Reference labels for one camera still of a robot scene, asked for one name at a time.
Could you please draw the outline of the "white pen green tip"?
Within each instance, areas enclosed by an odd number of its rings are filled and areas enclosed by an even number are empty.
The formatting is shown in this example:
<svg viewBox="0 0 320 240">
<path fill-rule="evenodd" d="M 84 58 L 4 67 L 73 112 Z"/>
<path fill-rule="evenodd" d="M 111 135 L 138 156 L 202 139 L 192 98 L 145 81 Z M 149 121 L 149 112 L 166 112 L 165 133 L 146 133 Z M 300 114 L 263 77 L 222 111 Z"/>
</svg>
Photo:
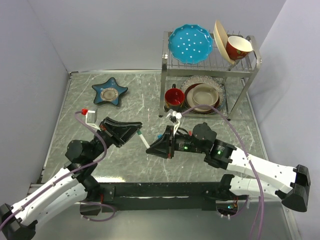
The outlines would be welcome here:
<svg viewBox="0 0 320 240">
<path fill-rule="evenodd" d="M 145 145 L 145 147 L 146 147 L 147 149 L 149 149 L 149 148 L 150 148 L 150 145 L 148 144 L 148 142 L 147 142 L 147 140 L 145 139 L 145 137 L 144 137 L 142 134 L 140 134 L 139 137 L 140 137 L 140 139 L 142 140 L 142 142 L 143 142 L 143 144 Z"/>
</svg>

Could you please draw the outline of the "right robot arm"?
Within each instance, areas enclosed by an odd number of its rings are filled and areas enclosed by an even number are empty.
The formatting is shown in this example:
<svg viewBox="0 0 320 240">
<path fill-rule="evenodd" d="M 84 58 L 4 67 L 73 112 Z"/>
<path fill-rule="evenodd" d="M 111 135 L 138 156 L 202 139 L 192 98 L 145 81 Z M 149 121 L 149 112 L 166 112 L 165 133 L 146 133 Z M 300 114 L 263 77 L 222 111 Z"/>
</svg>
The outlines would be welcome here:
<svg viewBox="0 0 320 240">
<path fill-rule="evenodd" d="M 168 125 L 146 150 L 147 154 L 163 159 L 173 158 L 175 152 L 203 154 L 204 162 L 211 167 L 244 174 L 221 179 L 218 192 L 224 199 L 234 195 L 266 197 L 280 200 L 296 212 L 305 213 L 308 209 L 311 179 L 306 166 L 285 166 L 246 154 L 239 147 L 217 139 L 217 133 L 205 122 L 197 124 L 192 134 L 177 133 Z"/>
</svg>

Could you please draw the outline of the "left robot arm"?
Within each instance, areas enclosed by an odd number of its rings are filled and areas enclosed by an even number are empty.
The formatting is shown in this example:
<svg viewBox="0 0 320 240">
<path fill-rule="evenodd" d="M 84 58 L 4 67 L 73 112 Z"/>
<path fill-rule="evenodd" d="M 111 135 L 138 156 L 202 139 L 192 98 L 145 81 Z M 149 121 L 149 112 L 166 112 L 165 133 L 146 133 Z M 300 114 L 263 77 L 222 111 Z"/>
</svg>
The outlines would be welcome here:
<svg viewBox="0 0 320 240">
<path fill-rule="evenodd" d="M 31 240 L 37 227 L 77 202 L 91 202 L 103 191 L 92 172 L 110 146 L 127 143 L 142 123 L 119 122 L 109 117 L 99 124 L 79 121 L 94 134 L 91 141 L 72 140 L 65 153 L 69 160 L 58 173 L 35 192 L 12 205 L 0 207 L 0 230 L 7 240 Z"/>
</svg>

